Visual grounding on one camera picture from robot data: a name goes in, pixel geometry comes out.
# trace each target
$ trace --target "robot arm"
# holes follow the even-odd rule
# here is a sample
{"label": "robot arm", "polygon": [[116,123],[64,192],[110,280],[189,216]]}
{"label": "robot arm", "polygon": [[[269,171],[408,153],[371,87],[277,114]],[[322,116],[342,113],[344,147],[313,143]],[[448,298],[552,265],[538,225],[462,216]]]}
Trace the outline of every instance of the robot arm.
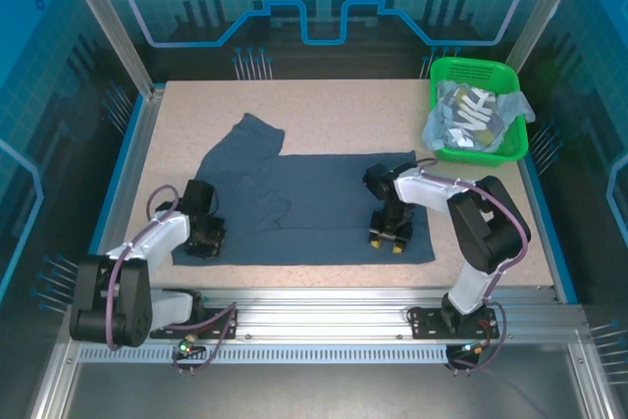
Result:
{"label": "robot arm", "polygon": [[214,189],[203,181],[189,181],[178,207],[167,218],[164,203],[136,244],[126,242],[105,255],[89,256],[78,264],[70,334],[75,340],[105,342],[105,306],[111,271],[123,252],[125,262],[116,280],[112,330],[117,345],[139,346],[148,334],[171,324],[203,318],[202,296],[185,290],[151,289],[150,274],[170,253],[184,244],[199,257],[220,253],[224,220],[209,212]]}
{"label": "robot arm", "polygon": [[[404,248],[412,235],[414,205],[451,217],[465,259],[455,285],[443,299],[444,321],[455,334],[465,317],[484,307],[500,276],[499,266],[517,256],[522,241],[513,223],[491,201],[465,186],[441,181],[431,179],[416,164],[404,164],[391,171],[376,165],[364,176],[366,186],[385,202],[384,209],[375,212],[371,220],[370,240],[375,246],[379,244],[374,241],[388,239],[394,244],[393,251]],[[499,179],[485,177],[471,184],[503,204],[530,240],[528,226]]]}

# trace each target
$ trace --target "green plastic basket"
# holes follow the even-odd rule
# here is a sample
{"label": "green plastic basket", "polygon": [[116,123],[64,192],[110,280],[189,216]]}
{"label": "green plastic basket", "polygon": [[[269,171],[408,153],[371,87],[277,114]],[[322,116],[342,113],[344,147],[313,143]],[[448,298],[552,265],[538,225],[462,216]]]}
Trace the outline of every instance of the green plastic basket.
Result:
{"label": "green plastic basket", "polygon": [[[519,78],[512,68],[495,61],[467,58],[441,58],[431,68],[432,104],[436,107],[437,83],[440,80],[455,80],[496,94],[519,90]],[[444,161],[465,162],[478,166],[497,167],[504,162],[517,161],[528,152],[528,132],[525,118],[520,115],[506,132],[503,143],[494,153],[441,149],[436,152]]]}

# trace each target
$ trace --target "table surface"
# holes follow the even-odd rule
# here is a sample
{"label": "table surface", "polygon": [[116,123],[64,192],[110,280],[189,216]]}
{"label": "table surface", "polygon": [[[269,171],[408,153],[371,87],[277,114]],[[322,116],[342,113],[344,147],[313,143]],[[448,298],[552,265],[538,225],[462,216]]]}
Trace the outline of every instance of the table surface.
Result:
{"label": "table surface", "polygon": [[[155,124],[135,196],[127,238],[145,224],[151,191],[171,183],[181,191],[203,156],[246,112],[286,131],[282,154],[368,154],[414,149],[429,112],[428,80],[171,81]],[[439,172],[466,179],[501,179],[532,231],[528,256],[503,285],[547,286],[550,270],[516,163],[499,168],[441,163]],[[462,255],[448,215],[428,210],[434,262],[417,265],[174,266],[151,274],[157,287],[446,287],[454,284]]]}

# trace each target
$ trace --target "blue cloth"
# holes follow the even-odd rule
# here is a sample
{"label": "blue cloth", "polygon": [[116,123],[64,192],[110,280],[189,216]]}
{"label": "blue cloth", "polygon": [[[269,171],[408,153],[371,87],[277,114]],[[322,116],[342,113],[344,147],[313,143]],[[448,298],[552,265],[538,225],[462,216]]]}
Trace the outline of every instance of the blue cloth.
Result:
{"label": "blue cloth", "polygon": [[434,260],[427,212],[414,210],[414,236],[403,254],[368,243],[378,201],[362,183],[381,162],[395,167],[413,152],[371,155],[279,156],[284,132],[246,114],[209,153],[196,174],[218,190],[217,216],[227,236],[217,258],[190,257],[179,265],[343,265]]}

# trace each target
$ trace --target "blue enclosure wall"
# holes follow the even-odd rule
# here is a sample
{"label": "blue enclosure wall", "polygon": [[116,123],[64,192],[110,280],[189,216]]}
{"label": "blue enclosure wall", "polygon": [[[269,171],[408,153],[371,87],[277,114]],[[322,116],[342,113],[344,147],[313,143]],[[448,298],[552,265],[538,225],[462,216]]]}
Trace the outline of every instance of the blue enclosure wall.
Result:
{"label": "blue enclosure wall", "polygon": [[627,6],[563,0],[521,73],[542,130],[533,160],[592,324],[628,320]]}
{"label": "blue enclosure wall", "polygon": [[265,48],[275,79],[426,77],[424,63],[443,54],[504,60],[536,1],[113,3],[153,78],[161,81],[237,79],[232,59],[236,48],[245,47]]}
{"label": "blue enclosure wall", "polygon": [[72,287],[42,259],[86,253],[136,93],[83,0],[0,0],[0,15],[0,403],[26,417],[62,318],[49,308],[72,295],[37,273]]}

